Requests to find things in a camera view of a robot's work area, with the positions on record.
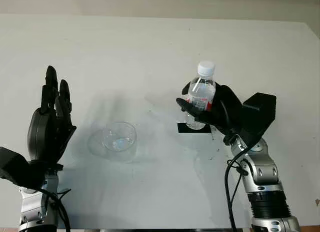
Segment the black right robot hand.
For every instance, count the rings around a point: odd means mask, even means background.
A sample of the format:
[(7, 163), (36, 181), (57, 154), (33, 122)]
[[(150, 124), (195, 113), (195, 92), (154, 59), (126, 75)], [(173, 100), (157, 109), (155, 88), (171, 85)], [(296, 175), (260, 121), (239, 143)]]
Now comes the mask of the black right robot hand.
[(215, 83), (215, 95), (209, 111), (200, 111), (182, 98), (177, 98), (176, 102), (182, 111), (193, 116), (197, 122), (215, 126), (224, 134), (223, 142), (227, 146), (236, 140), (241, 128), (242, 103), (228, 86)]

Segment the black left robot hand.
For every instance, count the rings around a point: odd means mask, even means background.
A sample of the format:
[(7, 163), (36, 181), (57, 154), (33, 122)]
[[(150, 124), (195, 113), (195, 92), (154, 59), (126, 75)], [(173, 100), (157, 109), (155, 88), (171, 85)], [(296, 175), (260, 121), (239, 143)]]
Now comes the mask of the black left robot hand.
[(72, 103), (66, 80), (58, 82), (57, 72), (47, 67), (41, 104), (32, 115), (27, 134), (30, 159), (52, 165), (58, 163), (76, 130), (72, 124)]

